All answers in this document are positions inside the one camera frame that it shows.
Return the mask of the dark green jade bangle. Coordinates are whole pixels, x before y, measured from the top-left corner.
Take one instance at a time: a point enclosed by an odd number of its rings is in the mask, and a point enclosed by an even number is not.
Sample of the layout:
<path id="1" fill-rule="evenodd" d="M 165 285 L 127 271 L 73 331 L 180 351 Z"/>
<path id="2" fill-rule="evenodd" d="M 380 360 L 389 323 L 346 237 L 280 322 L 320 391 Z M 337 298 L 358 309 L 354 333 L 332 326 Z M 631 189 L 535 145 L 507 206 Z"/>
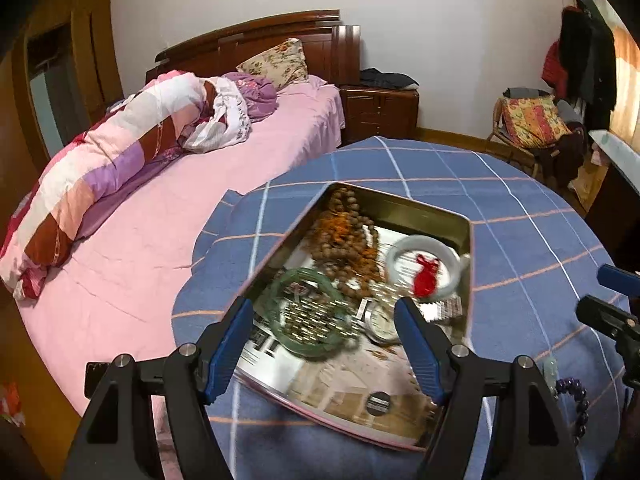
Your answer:
<path id="1" fill-rule="evenodd" d="M 279 344 L 299 358 L 321 361 L 359 346 L 352 305 L 322 273 L 280 273 L 266 289 L 264 318 Z"/>

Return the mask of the pink metal tin box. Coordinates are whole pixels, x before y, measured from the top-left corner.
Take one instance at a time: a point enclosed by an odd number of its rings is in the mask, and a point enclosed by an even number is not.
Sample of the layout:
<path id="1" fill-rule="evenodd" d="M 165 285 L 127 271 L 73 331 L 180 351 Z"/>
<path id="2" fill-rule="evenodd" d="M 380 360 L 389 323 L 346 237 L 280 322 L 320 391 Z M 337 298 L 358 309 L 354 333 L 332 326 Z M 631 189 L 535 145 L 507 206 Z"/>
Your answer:
<path id="1" fill-rule="evenodd" d="M 246 284 L 253 328 L 236 376 L 323 426 L 386 448 L 420 451 L 439 420 L 394 323 L 398 299 L 462 340 L 468 326 L 472 226 L 439 207 L 346 182 L 326 185 Z"/>

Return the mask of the pale jade bangle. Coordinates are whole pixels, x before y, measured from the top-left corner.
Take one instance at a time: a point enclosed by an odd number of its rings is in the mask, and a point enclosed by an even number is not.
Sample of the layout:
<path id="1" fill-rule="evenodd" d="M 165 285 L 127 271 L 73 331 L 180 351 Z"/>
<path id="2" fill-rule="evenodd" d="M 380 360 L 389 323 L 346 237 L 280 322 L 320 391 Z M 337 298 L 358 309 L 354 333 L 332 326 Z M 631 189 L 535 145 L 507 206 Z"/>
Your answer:
<path id="1" fill-rule="evenodd" d="M 457 292 L 463 263 L 436 238 L 409 235 L 390 245 L 384 270 L 388 284 L 408 290 L 421 301 L 439 301 Z"/>

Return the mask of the red knot tassel charm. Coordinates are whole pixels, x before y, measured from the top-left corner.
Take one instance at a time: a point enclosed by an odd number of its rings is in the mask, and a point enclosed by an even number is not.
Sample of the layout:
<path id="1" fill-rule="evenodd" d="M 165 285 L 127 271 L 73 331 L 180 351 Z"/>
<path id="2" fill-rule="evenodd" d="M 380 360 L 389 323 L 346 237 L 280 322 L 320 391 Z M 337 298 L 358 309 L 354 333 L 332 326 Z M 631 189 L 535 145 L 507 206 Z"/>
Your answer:
<path id="1" fill-rule="evenodd" d="M 419 254 L 416 256 L 416 262 L 420 264 L 421 269 L 413 279 L 413 295 L 427 298 L 436 292 L 440 260 Z"/>

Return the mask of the silver wrist watch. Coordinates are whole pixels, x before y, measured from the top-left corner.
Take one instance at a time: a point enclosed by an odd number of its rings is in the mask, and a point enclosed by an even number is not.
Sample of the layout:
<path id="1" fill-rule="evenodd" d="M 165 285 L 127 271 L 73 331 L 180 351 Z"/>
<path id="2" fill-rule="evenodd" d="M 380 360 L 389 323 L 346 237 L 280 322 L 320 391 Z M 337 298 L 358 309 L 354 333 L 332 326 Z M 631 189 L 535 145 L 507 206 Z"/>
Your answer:
<path id="1" fill-rule="evenodd" d="M 364 298 L 360 301 L 354 323 L 371 342 L 378 346 L 389 347 L 400 344 L 393 311 L 373 298 Z"/>

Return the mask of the desk with patterned cover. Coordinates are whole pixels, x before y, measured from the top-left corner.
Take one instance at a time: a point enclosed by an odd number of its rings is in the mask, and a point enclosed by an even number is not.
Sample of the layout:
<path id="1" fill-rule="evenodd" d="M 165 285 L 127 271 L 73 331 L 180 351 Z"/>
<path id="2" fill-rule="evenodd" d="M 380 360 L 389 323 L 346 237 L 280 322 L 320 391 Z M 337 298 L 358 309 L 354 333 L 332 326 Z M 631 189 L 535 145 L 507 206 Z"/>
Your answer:
<path id="1" fill-rule="evenodd" d="M 639 270 L 639 154 L 606 130 L 589 135 L 608 159 L 600 190 L 585 222 L 616 266 Z"/>

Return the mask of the blue plaid tablecloth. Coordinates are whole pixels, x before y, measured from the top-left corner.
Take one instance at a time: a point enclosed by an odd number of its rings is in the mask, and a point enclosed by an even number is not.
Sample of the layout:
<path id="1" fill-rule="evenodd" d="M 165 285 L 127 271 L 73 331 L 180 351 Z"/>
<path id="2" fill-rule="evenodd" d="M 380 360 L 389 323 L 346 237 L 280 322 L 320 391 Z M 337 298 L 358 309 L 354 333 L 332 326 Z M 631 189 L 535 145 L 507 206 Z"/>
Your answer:
<path id="1" fill-rule="evenodd" d="M 580 324 L 575 307 L 585 295 L 620 308 L 627 300 L 599 285 L 597 270 L 608 254 L 580 215 L 555 192 L 485 154 L 371 138 L 247 191 L 225 185 L 206 210 L 191 278 L 176 298 L 175 340 L 200 336 L 332 181 L 408 197 L 471 221 L 472 348 L 501 361 L 552 354 L 562 376 L 582 382 L 589 420 L 577 454 L 585 477 L 593 478 L 616 440 L 626 390 L 614 344 Z M 308 422 L 238 382 L 207 411 L 238 479 L 410 479 L 422 458 Z"/>

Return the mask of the pale green jade pendant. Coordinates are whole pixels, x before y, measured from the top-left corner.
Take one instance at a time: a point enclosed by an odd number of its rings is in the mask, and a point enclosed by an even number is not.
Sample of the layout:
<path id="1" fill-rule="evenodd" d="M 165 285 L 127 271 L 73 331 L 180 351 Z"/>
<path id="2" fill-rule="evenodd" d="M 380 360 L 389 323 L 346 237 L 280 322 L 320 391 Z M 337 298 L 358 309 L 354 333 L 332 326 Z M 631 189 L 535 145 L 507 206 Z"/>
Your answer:
<path id="1" fill-rule="evenodd" d="M 542 376 L 550 390 L 555 388 L 558 381 L 558 363 L 553 356 L 546 356 L 541 361 Z"/>

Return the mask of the dark maroon clothes on chair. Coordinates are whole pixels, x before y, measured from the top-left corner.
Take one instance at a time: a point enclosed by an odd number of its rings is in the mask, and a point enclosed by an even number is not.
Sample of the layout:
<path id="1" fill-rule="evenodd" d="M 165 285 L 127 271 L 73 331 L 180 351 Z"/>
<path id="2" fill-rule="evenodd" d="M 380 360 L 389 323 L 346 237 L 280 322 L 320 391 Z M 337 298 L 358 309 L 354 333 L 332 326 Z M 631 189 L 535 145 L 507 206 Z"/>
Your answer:
<path id="1" fill-rule="evenodd" d="M 580 130 L 564 134 L 555 144 L 533 149 L 535 162 L 541 166 L 544 180 L 553 179 L 564 190 L 578 176 L 585 157 L 584 134 Z"/>

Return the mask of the colourful striped cushion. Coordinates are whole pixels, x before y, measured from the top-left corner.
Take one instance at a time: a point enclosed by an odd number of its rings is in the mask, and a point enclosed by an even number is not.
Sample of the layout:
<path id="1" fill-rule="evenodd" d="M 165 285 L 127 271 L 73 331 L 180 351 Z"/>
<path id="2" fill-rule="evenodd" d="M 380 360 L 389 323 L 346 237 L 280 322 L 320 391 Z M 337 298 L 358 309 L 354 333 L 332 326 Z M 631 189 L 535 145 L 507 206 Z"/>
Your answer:
<path id="1" fill-rule="evenodd" d="M 520 148 L 548 148 L 570 133 L 552 96 L 500 99 L 506 135 Z"/>

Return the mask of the red hanging garment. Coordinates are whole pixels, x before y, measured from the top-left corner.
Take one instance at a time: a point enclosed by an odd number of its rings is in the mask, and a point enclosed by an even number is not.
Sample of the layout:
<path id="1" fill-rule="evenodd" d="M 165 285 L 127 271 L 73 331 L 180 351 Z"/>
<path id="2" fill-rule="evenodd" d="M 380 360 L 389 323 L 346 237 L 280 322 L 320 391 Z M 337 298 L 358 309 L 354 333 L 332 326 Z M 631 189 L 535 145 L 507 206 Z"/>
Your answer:
<path id="1" fill-rule="evenodd" d="M 559 41 L 555 41 L 546 54 L 541 79 L 548 84 L 558 99 L 566 98 L 568 75 L 560 61 Z"/>

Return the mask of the hanging dark coats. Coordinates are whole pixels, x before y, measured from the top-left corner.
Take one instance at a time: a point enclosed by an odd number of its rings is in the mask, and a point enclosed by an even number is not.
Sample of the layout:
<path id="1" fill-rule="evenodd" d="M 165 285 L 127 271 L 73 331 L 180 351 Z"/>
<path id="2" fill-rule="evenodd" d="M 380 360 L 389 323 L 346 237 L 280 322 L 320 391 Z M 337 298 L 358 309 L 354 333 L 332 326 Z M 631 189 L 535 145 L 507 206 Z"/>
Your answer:
<path id="1" fill-rule="evenodd" d="M 614 35 L 593 0 L 562 11 L 559 58 L 567 99 L 586 104 L 586 130 L 608 130 L 617 99 Z"/>

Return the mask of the pink purple patchwork quilt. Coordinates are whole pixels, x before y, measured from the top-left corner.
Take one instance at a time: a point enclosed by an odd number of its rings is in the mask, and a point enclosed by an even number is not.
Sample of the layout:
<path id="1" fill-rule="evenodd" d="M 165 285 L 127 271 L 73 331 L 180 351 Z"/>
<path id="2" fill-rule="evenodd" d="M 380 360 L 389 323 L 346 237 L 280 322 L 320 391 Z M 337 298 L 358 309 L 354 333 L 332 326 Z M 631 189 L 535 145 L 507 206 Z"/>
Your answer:
<path id="1" fill-rule="evenodd" d="M 151 162 L 247 140 L 252 123 L 234 81 L 178 70 L 159 76 L 66 145 L 9 221 L 1 279 L 17 301 L 36 299 L 68 257 L 87 212 Z"/>

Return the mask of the purple garment on bed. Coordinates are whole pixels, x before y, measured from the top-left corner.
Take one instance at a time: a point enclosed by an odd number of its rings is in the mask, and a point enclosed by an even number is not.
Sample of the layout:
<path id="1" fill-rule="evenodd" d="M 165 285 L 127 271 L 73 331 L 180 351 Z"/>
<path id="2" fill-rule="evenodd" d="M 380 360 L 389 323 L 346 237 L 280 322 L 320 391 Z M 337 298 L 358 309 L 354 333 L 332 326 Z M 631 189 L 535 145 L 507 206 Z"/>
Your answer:
<path id="1" fill-rule="evenodd" d="M 277 110 L 278 94 L 270 79 L 240 72 L 230 72 L 224 76 L 238 87 L 251 122 L 261 122 Z"/>

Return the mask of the floral pillow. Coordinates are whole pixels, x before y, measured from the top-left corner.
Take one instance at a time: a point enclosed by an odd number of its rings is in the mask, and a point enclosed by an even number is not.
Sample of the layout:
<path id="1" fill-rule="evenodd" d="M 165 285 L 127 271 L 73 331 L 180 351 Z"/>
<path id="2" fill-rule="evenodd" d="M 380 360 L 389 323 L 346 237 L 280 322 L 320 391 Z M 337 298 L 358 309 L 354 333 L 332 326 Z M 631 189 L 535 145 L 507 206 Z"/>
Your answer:
<path id="1" fill-rule="evenodd" d="M 308 67 L 302 40 L 288 38 L 268 50 L 254 55 L 235 69 L 239 73 L 266 78 L 277 91 L 289 84 L 308 79 Z"/>

